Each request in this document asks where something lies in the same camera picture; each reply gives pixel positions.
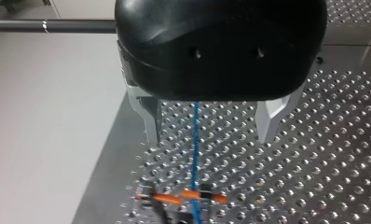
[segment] metal surface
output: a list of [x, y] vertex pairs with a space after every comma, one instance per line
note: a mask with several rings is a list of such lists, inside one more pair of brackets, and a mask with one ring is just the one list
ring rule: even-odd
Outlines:
[[[371, 43], [371, 0], [328, 5], [324, 44]], [[341, 22], [342, 13], [350, 18]], [[257, 140], [256, 103], [201, 103], [199, 184], [228, 199], [213, 204], [213, 223], [371, 223], [371, 48], [323, 46], [319, 56], [271, 144]], [[148, 147], [140, 144], [143, 122], [124, 101], [75, 224], [149, 223], [132, 199], [141, 179], [154, 180], [158, 192], [188, 188], [192, 104], [161, 106], [161, 146]]]
[[[147, 151], [144, 178], [176, 194], [190, 177], [192, 104], [162, 106], [165, 140]], [[228, 197], [214, 222], [371, 223], [371, 72], [312, 74], [272, 144], [256, 141], [254, 112], [245, 102], [201, 107], [198, 180]]]

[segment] floor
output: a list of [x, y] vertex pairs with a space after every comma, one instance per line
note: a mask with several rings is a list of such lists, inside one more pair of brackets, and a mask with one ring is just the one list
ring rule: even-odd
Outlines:
[[73, 221], [126, 92], [116, 40], [0, 34], [0, 224]]

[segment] cable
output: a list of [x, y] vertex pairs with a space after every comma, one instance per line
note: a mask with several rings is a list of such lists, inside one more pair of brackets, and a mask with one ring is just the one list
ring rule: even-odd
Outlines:
[[[196, 101], [194, 102], [194, 131], [193, 131], [193, 139], [194, 139], [194, 151], [192, 155], [192, 165], [191, 165], [191, 190], [197, 190], [197, 186], [195, 185], [195, 181], [197, 178], [197, 169], [198, 169], [198, 116], [199, 116], [199, 103]], [[199, 209], [198, 204], [195, 199], [191, 200], [191, 207], [194, 220], [197, 224], [201, 224], [201, 220], [199, 217]]]

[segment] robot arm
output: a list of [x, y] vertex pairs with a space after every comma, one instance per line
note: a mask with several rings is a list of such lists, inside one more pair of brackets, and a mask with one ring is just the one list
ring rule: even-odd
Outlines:
[[261, 142], [292, 111], [323, 40], [324, 0], [117, 0], [114, 20], [0, 21], [0, 32], [118, 35], [132, 107], [159, 142], [159, 99], [258, 101]]

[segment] mounting hole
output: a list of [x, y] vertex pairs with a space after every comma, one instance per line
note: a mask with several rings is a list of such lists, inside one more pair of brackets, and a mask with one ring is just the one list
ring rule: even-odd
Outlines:
[[202, 57], [202, 54], [200, 53], [200, 49], [198, 48], [190, 48], [189, 51], [189, 56], [193, 59], [200, 59]]
[[237, 215], [236, 215], [236, 219], [237, 220], [244, 220], [246, 218], [246, 215], [242, 212], [239, 212]]
[[226, 215], [226, 212], [224, 210], [219, 210], [219, 211], [217, 211], [216, 215], [218, 217], [224, 217]]
[[251, 50], [251, 54], [253, 57], [255, 57], [256, 59], [262, 59], [264, 58], [265, 56], [265, 52], [263, 49], [257, 47], [257, 48], [254, 48]]
[[128, 217], [136, 217], [136, 212], [135, 212], [135, 211], [131, 211], [131, 212], [128, 214]]

